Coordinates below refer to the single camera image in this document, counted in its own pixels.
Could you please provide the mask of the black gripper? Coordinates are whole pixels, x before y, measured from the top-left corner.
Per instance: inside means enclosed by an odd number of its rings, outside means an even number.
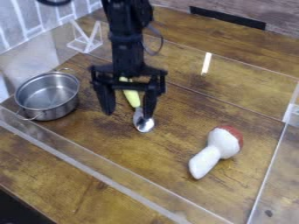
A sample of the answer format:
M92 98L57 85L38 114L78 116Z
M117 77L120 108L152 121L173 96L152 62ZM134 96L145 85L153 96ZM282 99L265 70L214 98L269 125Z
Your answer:
M146 64L142 64L133 73L116 73L110 64L104 66L92 65L88 70L90 73L89 83L96 91L101 111L105 115L110 116L116 109L116 93L113 89L126 89L144 91L144 118L148 119L153 116L157 98L165 90L165 75L168 74L165 70ZM132 82L124 84L120 80L121 78L132 80L140 77L148 77L149 81L146 83Z

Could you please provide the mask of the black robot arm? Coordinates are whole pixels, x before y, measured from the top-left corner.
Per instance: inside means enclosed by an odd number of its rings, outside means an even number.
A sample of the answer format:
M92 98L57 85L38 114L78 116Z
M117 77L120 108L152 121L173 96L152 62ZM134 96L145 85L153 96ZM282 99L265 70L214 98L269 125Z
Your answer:
M144 92L144 118L153 116L157 97L165 92L165 75L161 68L144 61L142 30L150 27L153 7L148 0L101 0L112 46L112 63L90 65L90 84L97 94L102 112L110 115L116 109L116 91Z

